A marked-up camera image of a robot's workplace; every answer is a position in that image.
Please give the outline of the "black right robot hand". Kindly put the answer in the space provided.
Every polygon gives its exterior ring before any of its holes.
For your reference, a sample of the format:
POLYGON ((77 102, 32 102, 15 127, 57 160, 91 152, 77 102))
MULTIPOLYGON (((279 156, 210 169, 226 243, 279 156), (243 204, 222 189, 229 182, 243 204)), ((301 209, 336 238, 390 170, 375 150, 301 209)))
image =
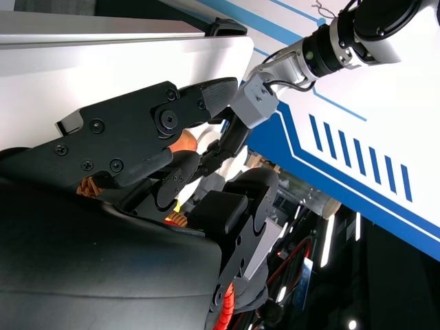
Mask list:
POLYGON ((165 81, 83 107, 61 136, 1 153, 2 329, 214 329, 266 229, 277 174, 253 168, 166 220, 201 156, 186 128, 227 108, 234 77, 165 81))

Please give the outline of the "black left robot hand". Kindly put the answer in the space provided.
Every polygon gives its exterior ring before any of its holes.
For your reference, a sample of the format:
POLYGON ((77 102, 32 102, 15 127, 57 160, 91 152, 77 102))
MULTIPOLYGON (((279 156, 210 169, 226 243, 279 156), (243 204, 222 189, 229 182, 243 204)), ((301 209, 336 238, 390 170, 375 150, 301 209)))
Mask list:
POLYGON ((210 143, 207 150, 201 155, 197 171, 192 176, 193 179, 209 176, 220 169, 226 160, 236 157, 252 131, 230 108, 222 111, 209 123, 220 119, 227 121, 225 129, 221 133, 221 137, 210 143))

